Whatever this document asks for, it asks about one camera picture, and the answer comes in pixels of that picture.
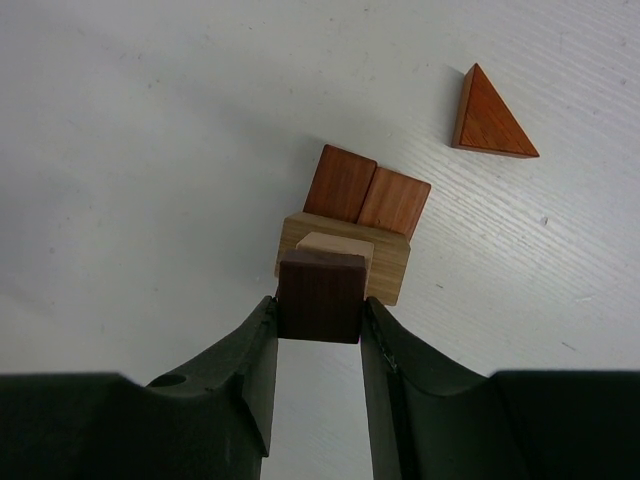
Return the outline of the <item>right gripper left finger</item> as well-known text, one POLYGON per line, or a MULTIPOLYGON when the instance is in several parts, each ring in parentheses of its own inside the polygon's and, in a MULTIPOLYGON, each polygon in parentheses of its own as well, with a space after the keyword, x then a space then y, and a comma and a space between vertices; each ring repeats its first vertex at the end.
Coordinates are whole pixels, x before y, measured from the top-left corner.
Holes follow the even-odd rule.
POLYGON ((139 385, 118 373, 1 379, 5 479, 257 479, 271 444, 276 303, 139 385))

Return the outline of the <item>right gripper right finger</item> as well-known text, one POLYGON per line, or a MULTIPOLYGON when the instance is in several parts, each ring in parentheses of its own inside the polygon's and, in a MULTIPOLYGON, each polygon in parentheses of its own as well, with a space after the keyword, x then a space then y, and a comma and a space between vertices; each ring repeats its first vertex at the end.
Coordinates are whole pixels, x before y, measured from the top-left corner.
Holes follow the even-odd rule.
POLYGON ((378 479, 635 479, 635 371, 482 376, 404 328, 376 299, 361 356, 378 479))

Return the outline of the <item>small dark purple cube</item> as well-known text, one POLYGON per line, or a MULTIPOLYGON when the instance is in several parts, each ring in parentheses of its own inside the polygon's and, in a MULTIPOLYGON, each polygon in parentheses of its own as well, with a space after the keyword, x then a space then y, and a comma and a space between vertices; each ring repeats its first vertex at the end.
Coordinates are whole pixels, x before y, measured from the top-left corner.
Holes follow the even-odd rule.
POLYGON ((366 278, 365 258, 360 255, 287 251, 279 264, 278 336, 356 344, 366 278))

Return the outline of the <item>light wood rectangular block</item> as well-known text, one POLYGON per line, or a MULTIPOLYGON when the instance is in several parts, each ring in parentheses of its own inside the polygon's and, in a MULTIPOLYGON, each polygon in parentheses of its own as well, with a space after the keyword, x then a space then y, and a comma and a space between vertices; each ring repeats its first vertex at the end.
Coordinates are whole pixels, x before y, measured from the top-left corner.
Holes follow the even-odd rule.
POLYGON ((328 217, 298 212, 284 219, 276 255, 275 276, 279 274, 282 255, 294 249, 312 232, 372 243, 374 250, 367 296, 376 297, 386 306, 395 306, 398 303, 411 251, 408 240, 398 233, 328 217))

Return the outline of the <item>small light wood cube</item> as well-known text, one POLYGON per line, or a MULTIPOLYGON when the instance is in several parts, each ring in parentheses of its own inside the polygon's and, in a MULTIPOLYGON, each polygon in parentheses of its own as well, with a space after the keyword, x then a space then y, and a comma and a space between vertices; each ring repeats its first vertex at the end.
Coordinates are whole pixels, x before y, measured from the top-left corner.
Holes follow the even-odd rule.
POLYGON ((365 288, 368 288, 374 254, 373 243, 320 232, 311 232, 296 244, 296 249, 362 256, 365 259, 366 267, 365 288))

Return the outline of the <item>red-brown rectangular block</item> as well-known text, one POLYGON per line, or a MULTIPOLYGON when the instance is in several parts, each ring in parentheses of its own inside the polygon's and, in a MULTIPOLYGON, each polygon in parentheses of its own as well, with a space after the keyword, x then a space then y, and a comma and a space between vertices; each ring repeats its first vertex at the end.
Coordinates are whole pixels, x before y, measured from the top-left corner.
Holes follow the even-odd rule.
POLYGON ((431 191, 425 181, 378 167, 369 185, 357 223, 413 237, 431 191))
POLYGON ((377 166, 372 159, 325 144, 303 211, 356 223, 377 166))

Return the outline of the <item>orange triangular block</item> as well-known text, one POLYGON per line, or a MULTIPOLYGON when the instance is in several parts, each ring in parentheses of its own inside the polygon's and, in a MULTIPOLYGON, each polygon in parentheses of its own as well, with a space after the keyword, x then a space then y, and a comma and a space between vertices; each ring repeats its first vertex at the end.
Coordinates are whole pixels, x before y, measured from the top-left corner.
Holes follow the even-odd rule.
POLYGON ((478 63, 464 76, 451 147, 512 158, 539 157, 539 152, 478 63))

